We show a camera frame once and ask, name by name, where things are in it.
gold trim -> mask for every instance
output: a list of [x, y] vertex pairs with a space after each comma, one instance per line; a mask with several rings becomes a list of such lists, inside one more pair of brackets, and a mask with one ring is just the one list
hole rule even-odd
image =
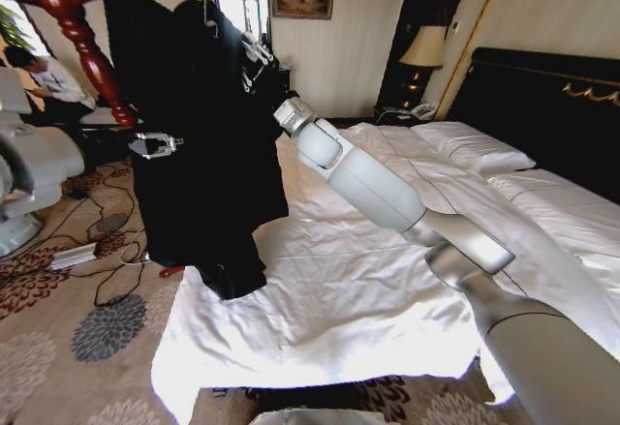
[[573, 91], [571, 84], [566, 83], [566, 86], [562, 88], [562, 91], [571, 96], [572, 98], [587, 98], [593, 103], [601, 103], [603, 101], [611, 101], [615, 106], [620, 107], [620, 91], [614, 91], [606, 96], [597, 96], [594, 94], [594, 88], [590, 86], [583, 91]]
[[435, 120], [441, 121], [441, 120], [445, 120], [446, 119], [446, 115], [447, 114], [444, 113], [444, 111], [442, 110], [444, 102], [446, 101], [446, 96], [450, 92], [451, 88], [454, 85], [456, 74], [463, 67], [465, 61], [468, 60], [469, 53], [470, 53], [469, 52], [469, 48], [472, 45], [472, 42], [474, 41], [474, 38], [476, 37], [476, 35], [478, 33], [478, 29], [481, 26], [482, 19], [484, 18], [484, 15], [486, 14], [486, 11], [488, 10], [488, 8], [489, 8], [489, 6], [491, 5], [492, 2], [493, 2], [493, 0], [486, 0], [486, 1], [484, 1], [484, 5], [482, 6], [482, 9], [480, 10], [480, 14], [478, 15], [478, 18], [476, 20], [476, 24], [474, 25], [474, 29], [472, 30], [472, 34], [469, 35], [469, 39], [467, 40], [467, 44], [465, 45], [465, 47], [463, 47], [463, 51], [461, 52], [461, 57], [458, 59], [458, 63], [456, 64], [456, 67], [454, 67], [454, 70], [452, 71], [452, 75], [449, 78], [449, 82], [448, 82], [448, 86], [446, 87], [446, 91], [444, 91], [444, 94], [442, 95], [442, 99], [439, 102], [439, 105], [437, 106], [437, 112], [435, 113]]
[[490, 65], [493, 67], [500, 67], [502, 69], [519, 70], [520, 72], [529, 72], [531, 74], [557, 76], [557, 77], [564, 78], [564, 79], [572, 79], [574, 81], [584, 81], [586, 83], [592, 83], [592, 84], [604, 84], [606, 86], [613, 86], [615, 88], [620, 88], [620, 81], [611, 81], [608, 79], [598, 79], [598, 78], [589, 78], [587, 76], [561, 74], [559, 72], [551, 72], [549, 70], [529, 69], [527, 67], [516, 67], [513, 65], [498, 64], [496, 62], [486, 62], [484, 60], [476, 60], [476, 61], [473, 61], [472, 64], [473, 65], [476, 65], [476, 64]]

carpet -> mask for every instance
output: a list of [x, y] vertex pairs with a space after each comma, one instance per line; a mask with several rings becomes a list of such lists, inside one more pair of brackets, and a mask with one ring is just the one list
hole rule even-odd
[[[61, 200], [38, 215], [39, 234], [0, 261], [0, 425], [171, 424], [150, 367], [181, 274], [162, 279], [161, 266], [140, 263], [131, 163], [68, 180]], [[47, 269], [54, 253], [95, 241], [96, 260]], [[203, 390], [192, 423], [245, 425], [296, 406], [379, 411], [402, 424], [532, 423], [518, 400], [489, 407], [491, 399], [474, 362], [462, 379]]]

red wooden post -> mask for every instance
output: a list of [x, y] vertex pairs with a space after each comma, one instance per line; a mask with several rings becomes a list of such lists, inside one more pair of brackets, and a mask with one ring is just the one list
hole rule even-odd
[[123, 98], [113, 68], [95, 44], [95, 33], [86, 21], [83, 4], [92, 0], [40, 0], [48, 14], [58, 20], [65, 35], [76, 47], [79, 62], [93, 86], [112, 107], [112, 115], [123, 127], [136, 125], [137, 117]]

white shirt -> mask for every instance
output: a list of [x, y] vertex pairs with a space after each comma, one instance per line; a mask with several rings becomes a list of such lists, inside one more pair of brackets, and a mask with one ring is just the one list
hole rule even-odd
[[46, 58], [47, 70], [30, 74], [44, 89], [51, 91], [52, 97], [66, 103], [82, 103], [95, 108], [95, 100], [82, 89], [79, 83], [60, 62], [51, 57]]

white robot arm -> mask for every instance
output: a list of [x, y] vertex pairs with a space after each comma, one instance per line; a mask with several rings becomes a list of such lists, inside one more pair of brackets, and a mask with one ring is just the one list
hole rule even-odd
[[536, 423], [619, 424], [620, 363], [563, 314], [503, 291], [492, 276], [514, 255], [461, 215], [427, 209], [418, 193], [294, 97], [274, 113], [298, 158], [380, 227], [430, 247], [426, 262], [471, 303], [478, 330]]
[[61, 184], [84, 170], [78, 146], [63, 131], [24, 124], [30, 105], [17, 72], [0, 68], [0, 257], [41, 227], [31, 214], [61, 197]]

